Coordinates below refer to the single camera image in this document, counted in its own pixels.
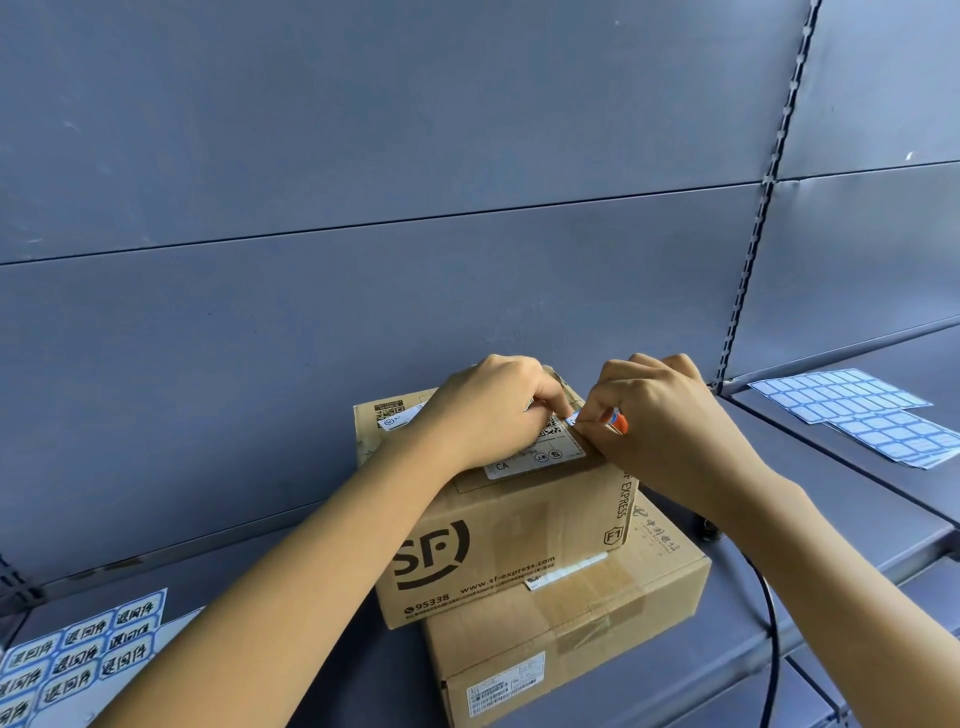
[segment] black cable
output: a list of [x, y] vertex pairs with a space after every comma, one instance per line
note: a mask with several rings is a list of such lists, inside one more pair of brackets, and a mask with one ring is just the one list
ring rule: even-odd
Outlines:
[[[724, 538], [724, 533], [716, 524], [703, 517], [697, 519], [697, 530], [699, 536], [704, 541], [720, 541]], [[774, 701], [777, 699], [777, 684], [780, 681], [780, 630], [777, 627], [777, 609], [774, 606], [774, 598], [770, 593], [770, 585], [766, 578], [760, 573], [754, 562], [747, 554], [740, 551], [740, 555], [750, 564], [750, 568], [756, 573], [756, 578], [760, 580], [760, 587], [763, 589], [763, 598], [767, 602], [767, 615], [770, 619], [770, 644], [773, 651], [773, 662], [770, 664], [770, 682], [767, 683], [767, 697], [763, 701], [763, 714], [760, 716], [760, 728], [770, 728], [770, 719], [774, 713]]]
[[773, 651], [773, 662], [770, 664], [770, 682], [767, 684], [767, 698], [763, 701], [763, 714], [760, 716], [760, 728], [770, 728], [770, 718], [774, 712], [774, 700], [777, 699], [777, 683], [780, 681], [780, 630], [777, 628], [777, 610], [774, 607], [774, 598], [770, 594], [770, 585], [760, 569], [754, 566], [754, 562], [744, 554], [743, 558], [756, 572], [756, 578], [760, 580], [760, 586], [763, 588], [763, 598], [767, 600], [767, 614], [770, 618], [770, 643]]

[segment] hand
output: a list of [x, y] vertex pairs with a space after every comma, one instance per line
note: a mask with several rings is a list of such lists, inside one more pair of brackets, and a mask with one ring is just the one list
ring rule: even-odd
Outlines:
[[416, 419], [397, 432], [429, 432], [459, 473], [526, 448], [552, 412], [569, 417], [573, 409], [560, 382], [537, 359], [491, 354], [448, 379]]
[[[600, 424], [613, 407], [626, 435]], [[686, 354], [608, 361], [576, 428], [617, 467], [721, 527], [776, 479]]]

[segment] cardboard box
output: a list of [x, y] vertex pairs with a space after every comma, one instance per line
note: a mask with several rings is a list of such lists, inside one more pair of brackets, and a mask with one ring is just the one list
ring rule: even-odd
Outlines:
[[710, 560], [643, 495], [633, 510], [602, 561], [427, 618], [451, 726], [487, 725], [696, 612]]
[[[579, 408], [583, 401], [557, 380]], [[435, 391], [355, 406], [359, 464], [391, 436], [377, 426], [379, 420], [427, 401]], [[497, 479], [477, 468], [443, 487], [376, 583], [387, 626], [422, 619], [625, 542], [636, 480], [562, 421], [560, 427], [584, 456]]]

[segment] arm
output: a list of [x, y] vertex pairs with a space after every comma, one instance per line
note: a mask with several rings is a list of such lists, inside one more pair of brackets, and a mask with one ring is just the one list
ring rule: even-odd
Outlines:
[[[627, 435], [598, 424], [611, 407], [626, 416]], [[686, 356], [608, 362], [577, 427], [612, 462], [730, 535], [864, 726], [960, 722], [960, 643], [763, 463]]]
[[492, 356], [453, 376], [319, 511], [187, 625], [96, 728], [285, 726], [447, 480], [526, 447], [552, 410], [570, 414], [560, 384], [534, 359]]

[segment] left hand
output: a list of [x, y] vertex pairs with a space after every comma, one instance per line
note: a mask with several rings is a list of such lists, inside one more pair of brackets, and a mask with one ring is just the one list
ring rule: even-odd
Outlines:
[[573, 408], [560, 382], [537, 359], [491, 354], [451, 376], [414, 421], [398, 432], [436, 438], [459, 473], [526, 448], [553, 412], [569, 417]]

